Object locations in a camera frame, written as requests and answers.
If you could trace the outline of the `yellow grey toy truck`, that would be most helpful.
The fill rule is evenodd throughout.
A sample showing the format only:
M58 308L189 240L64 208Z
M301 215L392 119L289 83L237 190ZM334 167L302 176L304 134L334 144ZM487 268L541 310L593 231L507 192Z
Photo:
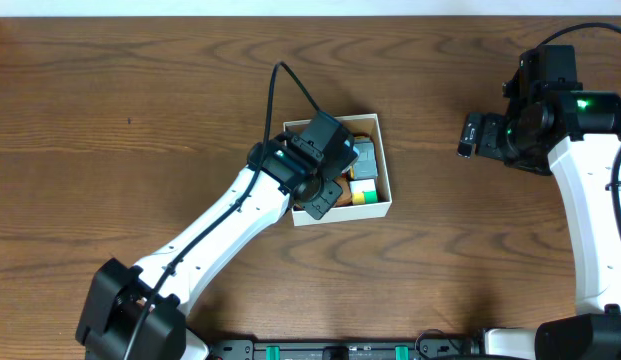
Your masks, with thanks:
M358 151L358 158L350 168L352 180L374 179L378 176L376 152L374 142L370 137L357 136L354 149Z

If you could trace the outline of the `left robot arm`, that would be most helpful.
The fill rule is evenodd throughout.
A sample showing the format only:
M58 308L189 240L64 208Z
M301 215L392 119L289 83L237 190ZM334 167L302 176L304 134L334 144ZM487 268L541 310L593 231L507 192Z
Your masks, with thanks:
M181 234L131 267L112 258L95 273L75 335L86 358L208 358L208 345L186 324L199 296L292 207L321 219L358 156L353 134L323 111L301 133L257 143L230 188Z

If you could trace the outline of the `multicoloured puzzle cube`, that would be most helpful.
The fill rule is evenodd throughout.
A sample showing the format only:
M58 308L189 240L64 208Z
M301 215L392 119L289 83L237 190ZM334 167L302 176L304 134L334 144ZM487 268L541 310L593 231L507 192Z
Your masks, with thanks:
M374 179L353 180L349 182L352 204L355 206L378 202L376 182Z

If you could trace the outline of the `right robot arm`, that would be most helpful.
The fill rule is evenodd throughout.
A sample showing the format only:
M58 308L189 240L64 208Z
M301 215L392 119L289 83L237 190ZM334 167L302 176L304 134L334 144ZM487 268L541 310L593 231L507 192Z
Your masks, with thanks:
M556 180L574 256L576 313L535 330L485 330L477 353L621 359L621 98L584 90L570 45L523 53L503 95L504 114L467 116L457 153Z

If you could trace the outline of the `brown plush toy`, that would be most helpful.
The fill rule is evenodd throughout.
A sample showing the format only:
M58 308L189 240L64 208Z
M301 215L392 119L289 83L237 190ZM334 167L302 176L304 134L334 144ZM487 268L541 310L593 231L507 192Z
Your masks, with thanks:
M352 192L350 190L349 181L346 177L338 177L335 182L340 186L342 193L338 197L335 207L349 206L352 204Z

